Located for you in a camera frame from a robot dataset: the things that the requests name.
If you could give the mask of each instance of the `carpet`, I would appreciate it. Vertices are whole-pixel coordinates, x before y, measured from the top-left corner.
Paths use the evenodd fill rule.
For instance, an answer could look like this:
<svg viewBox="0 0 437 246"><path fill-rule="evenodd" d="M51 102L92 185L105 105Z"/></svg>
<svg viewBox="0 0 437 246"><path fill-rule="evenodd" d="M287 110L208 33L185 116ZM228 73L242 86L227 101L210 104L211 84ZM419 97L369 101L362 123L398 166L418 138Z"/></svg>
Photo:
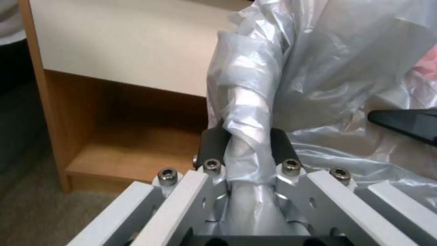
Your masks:
<svg viewBox="0 0 437 246"><path fill-rule="evenodd" d="M46 130L0 175L0 244L66 245L116 194L63 194Z"/></svg>

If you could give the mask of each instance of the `plastic bag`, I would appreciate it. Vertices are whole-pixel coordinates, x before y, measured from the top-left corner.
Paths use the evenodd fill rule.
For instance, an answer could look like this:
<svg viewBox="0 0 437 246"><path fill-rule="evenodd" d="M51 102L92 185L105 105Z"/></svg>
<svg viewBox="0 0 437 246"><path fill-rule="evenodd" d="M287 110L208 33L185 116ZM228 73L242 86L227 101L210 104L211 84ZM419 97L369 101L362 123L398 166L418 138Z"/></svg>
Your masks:
<svg viewBox="0 0 437 246"><path fill-rule="evenodd" d="M366 120L437 106L435 84L409 72L436 42L436 10L432 0L258 0L231 16L237 31L219 32L208 72L209 124L223 118L232 134L224 234L292 234L269 191L272 126L306 168L344 167L358 185L388 179L437 211L437 182L417 175L437 178L436 149ZM254 192L234 196L247 185ZM261 228L266 216L277 226Z"/></svg>

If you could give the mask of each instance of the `silver metal plate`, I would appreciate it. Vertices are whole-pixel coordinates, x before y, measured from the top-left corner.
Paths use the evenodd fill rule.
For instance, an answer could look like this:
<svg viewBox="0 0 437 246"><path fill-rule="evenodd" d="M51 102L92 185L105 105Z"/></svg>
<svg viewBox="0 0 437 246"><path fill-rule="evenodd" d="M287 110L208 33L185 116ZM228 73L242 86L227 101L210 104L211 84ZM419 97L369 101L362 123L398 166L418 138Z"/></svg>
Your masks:
<svg viewBox="0 0 437 246"><path fill-rule="evenodd" d="M437 245L437 214L389 182L370 185L355 193L419 245Z"/></svg>
<svg viewBox="0 0 437 246"><path fill-rule="evenodd" d="M215 197L207 174L188 171L132 246L179 245L187 233L198 234Z"/></svg>
<svg viewBox="0 0 437 246"><path fill-rule="evenodd" d="M293 201L313 235L344 233L354 245L416 245L326 171L301 176L297 185L278 179L276 191Z"/></svg>
<svg viewBox="0 0 437 246"><path fill-rule="evenodd" d="M120 246L139 232L162 204L161 190L133 182L86 226L68 246Z"/></svg>

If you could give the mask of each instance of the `pink object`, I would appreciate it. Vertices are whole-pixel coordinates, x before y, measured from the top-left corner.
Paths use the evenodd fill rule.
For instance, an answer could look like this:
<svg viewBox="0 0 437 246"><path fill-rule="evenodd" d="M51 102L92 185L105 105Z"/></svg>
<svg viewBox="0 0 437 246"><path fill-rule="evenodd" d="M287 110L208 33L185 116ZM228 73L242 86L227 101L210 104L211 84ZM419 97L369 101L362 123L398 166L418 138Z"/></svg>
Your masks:
<svg viewBox="0 0 437 246"><path fill-rule="evenodd" d="M420 59L413 69L421 73L426 78L437 80L437 45L434 45L422 59Z"/></svg>

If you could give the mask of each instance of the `wooden cabinet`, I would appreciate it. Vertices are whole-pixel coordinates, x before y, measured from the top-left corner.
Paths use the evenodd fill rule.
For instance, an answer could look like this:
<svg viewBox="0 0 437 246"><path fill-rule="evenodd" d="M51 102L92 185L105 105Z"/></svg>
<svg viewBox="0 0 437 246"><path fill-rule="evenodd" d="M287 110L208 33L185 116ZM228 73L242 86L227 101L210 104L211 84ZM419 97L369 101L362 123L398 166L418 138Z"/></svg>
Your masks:
<svg viewBox="0 0 437 246"><path fill-rule="evenodd" d="M19 0L59 180L120 191L185 173L216 32L245 0Z"/></svg>

